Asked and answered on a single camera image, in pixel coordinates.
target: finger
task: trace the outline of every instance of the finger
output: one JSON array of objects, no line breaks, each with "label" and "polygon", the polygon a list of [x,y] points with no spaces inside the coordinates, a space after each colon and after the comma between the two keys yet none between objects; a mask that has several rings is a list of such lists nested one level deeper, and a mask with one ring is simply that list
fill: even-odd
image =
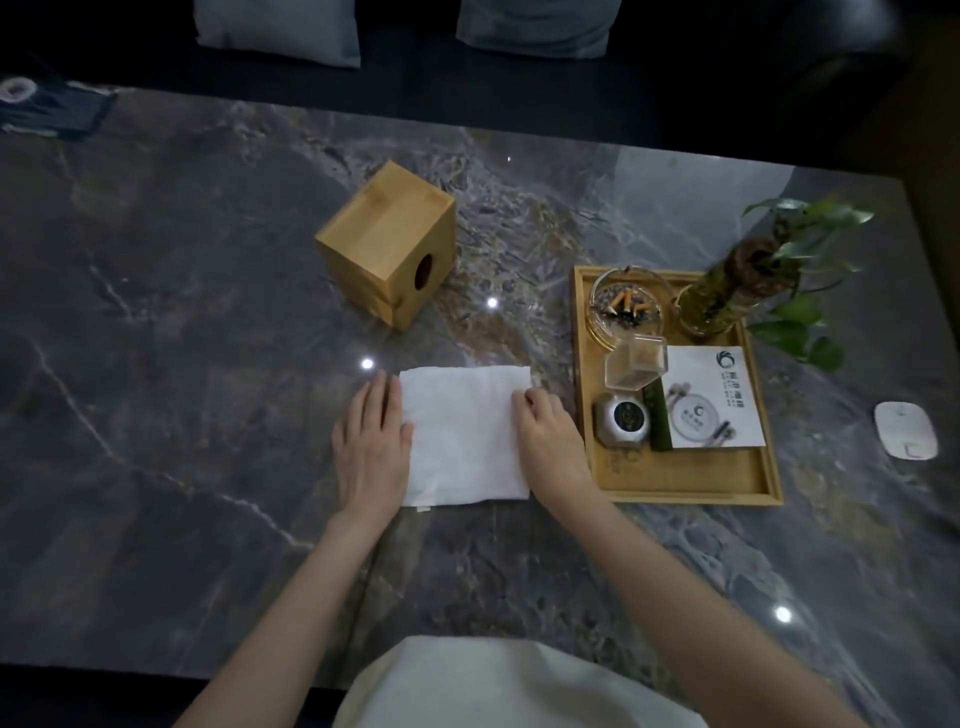
[{"label": "finger", "polygon": [[383,428],[396,432],[403,420],[403,397],[400,392],[400,377],[391,376],[387,387],[387,412],[383,416]]},{"label": "finger", "polygon": [[403,423],[400,428],[400,450],[404,457],[410,457],[410,448],[414,446],[414,424]]},{"label": "finger", "polygon": [[517,429],[528,427],[534,423],[534,413],[530,410],[530,402],[527,401],[526,393],[522,390],[516,390],[511,396],[514,404],[514,423]]},{"label": "finger", "polygon": [[370,383],[364,382],[360,391],[353,395],[353,401],[350,403],[350,409],[347,412],[347,437],[351,440],[360,434],[360,425],[363,424],[363,404],[367,401],[367,392],[370,391]]},{"label": "finger", "polygon": [[536,417],[538,421],[553,416],[553,405],[550,404],[550,395],[542,389],[528,389],[527,400],[530,401],[530,408],[534,411],[534,417]]},{"label": "finger", "polygon": [[333,423],[333,431],[330,433],[330,442],[333,443],[333,454],[339,455],[340,451],[344,448],[344,442],[346,438],[344,436],[344,421],[337,420]]},{"label": "finger", "polygon": [[550,409],[553,410],[554,417],[561,417],[564,413],[564,403],[560,401],[557,395],[550,395]]},{"label": "finger", "polygon": [[380,429],[383,426],[383,391],[387,385],[387,373],[382,369],[376,373],[373,387],[367,395],[367,403],[363,407],[363,428]]}]

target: marble table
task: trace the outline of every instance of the marble table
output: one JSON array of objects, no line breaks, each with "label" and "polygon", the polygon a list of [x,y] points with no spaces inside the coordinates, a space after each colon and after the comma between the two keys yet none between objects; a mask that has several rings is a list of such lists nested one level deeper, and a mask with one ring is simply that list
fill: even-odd
[{"label": "marble table", "polygon": [[[402,335],[313,243],[387,158],[457,200],[457,268]],[[828,193],[877,217],[825,296],[844,369],[756,347],[786,504],[624,510],[874,725],[960,722],[960,367],[900,182],[147,91],[80,143],[0,137],[0,661],[212,675],[335,507],[361,359],[529,364],[571,404],[571,265],[702,269],[748,203]],[[883,453],[887,399],[926,409],[937,459]],[[681,695],[533,500],[402,512],[317,682],[423,633]]]}]

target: gray cushion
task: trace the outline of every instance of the gray cushion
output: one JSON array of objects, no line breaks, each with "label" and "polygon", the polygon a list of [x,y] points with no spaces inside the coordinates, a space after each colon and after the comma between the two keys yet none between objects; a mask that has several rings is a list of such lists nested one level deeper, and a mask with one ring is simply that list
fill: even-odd
[{"label": "gray cushion", "polygon": [[197,42],[360,67],[353,0],[194,0]]},{"label": "gray cushion", "polygon": [[462,0],[457,37],[488,51],[596,59],[619,9],[620,0]]}]

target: forearm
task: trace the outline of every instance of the forearm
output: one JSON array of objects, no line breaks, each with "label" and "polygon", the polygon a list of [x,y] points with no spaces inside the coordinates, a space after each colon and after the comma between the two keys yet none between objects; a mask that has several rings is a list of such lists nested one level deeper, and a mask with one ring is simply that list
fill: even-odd
[{"label": "forearm", "polygon": [[862,728],[824,681],[602,494],[567,520],[711,728]]},{"label": "forearm", "polygon": [[178,726],[293,725],[376,534],[343,515]]}]

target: fabric item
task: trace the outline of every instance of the fabric item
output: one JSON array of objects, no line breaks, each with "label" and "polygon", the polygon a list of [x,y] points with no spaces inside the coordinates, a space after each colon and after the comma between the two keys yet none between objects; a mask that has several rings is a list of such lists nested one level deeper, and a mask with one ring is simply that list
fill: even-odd
[{"label": "fabric item", "polygon": [[707,728],[639,683],[529,640],[408,637],[353,681],[334,728]]},{"label": "fabric item", "polygon": [[463,0],[457,38],[487,51],[598,59],[619,10],[620,0]]},{"label": "fabric item", "polygon": [[403,419],[414,424],[403,505],[528,498],[510,395],[530,367],[422,367],[400,373]]},{"label": "fabric item", "polygon": [[360,67],[353,0],[194,0],[197,42]]}]

